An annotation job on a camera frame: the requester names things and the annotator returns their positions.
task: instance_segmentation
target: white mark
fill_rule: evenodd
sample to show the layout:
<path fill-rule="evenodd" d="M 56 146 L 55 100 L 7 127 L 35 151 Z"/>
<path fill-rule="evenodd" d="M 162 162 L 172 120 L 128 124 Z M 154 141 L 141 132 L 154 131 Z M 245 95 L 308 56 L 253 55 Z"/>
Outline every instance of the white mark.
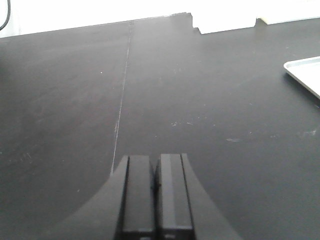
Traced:
<path fill-rule="evenodd" d="M 320 125 L 317 126 L 314 130 L 312 131 L 304 131 L 304 132 L 297 132 L 298 136 L 301 138 L 305 138 L 305 137 L 312 137 L 315 136 L 318 129 L 320 128 Z"/>
<path fill-rule="evenodd" d="M 227 138 L 226 140 L 227 140 L 228 142 L 233 142 L 233 143 L 242 142 L 242 139 L 240 139 L 240 138 Z"/>
<path fill-rule="evenodd" d="M 120 117 L 121 117 L 122 104 L 124 101 L 125 84 L 126 84 L 126 79 L 127 79 L 128 59 L 129 59 L 129 51 L 130 51 L 131 35 L 132 35 L 132 23 L 133 22 L 131 21 L 131 23 L 129 24 L 129 39 L 128 39 L 128 45 L 127 45 L 128 47 L 126 50 L 126 57 L 125 57 L 125 67 L 124 67 L 124 72 L 123 72 L 120 109 L 119 109 L 119 113 L 118 113 L 118 120 L 116 122 L 116 135 L 115 135 L 115 141 L 114 141 L 114 150 L 113 150 L 113 158 L 112 158 L 110 176 L 112 176 L 112 174 L 114 173 L 114 167 L 115 167 L 116 149 L 117 149 L 118 133 L 119 133 L 119 123 L 120 123 Z"/>

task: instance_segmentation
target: white wall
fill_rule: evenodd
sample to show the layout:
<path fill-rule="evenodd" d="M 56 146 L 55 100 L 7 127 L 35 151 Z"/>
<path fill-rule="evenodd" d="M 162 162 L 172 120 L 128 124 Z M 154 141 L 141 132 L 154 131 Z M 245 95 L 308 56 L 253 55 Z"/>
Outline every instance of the white wall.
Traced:
<path fill-rule="evenodd" d="M 7 0 L 0 3 L 0 16 L 5 18 Z M 188 12 L 188 1 L 11 0 L 11 9 L 10 21 L 19 31 L 8 25 L 6 32 L 0 31 L 0 37 Z"/>
<path fill-rule="evenodd" d="M 201 33 L 320 17 L 320 0 L 11 0 L 0 37 L 188 12 Z M 0 0 L 0 25 L 7 0 Z"/>

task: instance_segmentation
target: black table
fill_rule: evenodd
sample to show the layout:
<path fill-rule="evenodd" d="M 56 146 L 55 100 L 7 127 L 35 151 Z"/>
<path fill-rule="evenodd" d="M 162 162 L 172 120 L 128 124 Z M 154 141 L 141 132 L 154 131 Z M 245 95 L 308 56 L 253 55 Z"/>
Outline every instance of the black table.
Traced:
<path fill-rule="evenodd" d="M 245 240 L 319 239 L 320 101 L 283 68 L 319 33 L 200 35 L 185 13 L 1 38 L 0 239 L 36 239 L 122 155 L 160 153 L 188 154 Z"/>

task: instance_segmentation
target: black cable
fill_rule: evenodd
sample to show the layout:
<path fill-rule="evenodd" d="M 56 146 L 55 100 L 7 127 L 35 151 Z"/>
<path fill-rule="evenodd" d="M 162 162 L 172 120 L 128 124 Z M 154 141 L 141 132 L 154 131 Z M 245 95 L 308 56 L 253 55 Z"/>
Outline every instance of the black cable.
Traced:
<path fill-rule="evenodd" d="M 8 12 L 6 14 L 6 19 L 4 21 L 4 24 L 2 24 L 2 26 L 0 26 L 0 31 L 2 29 L 5 28 L 5 26 L 7 26 L 8 22 L 9 22 L 9 19 L 10 19 L 10 12 L 11 12 L 11 4 L 10 4 L 10 0 L 7 0 L 8 1 Z"/>

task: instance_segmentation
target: silver tray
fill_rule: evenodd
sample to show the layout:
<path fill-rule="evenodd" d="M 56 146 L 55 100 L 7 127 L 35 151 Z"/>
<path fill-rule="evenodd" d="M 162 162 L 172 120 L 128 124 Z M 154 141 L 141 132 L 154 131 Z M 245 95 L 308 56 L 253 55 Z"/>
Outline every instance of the silver tray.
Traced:
<path fill-rule="evenodd" d="M 320 99 L 320 56 L 288 61 L 287 73 Z"/>

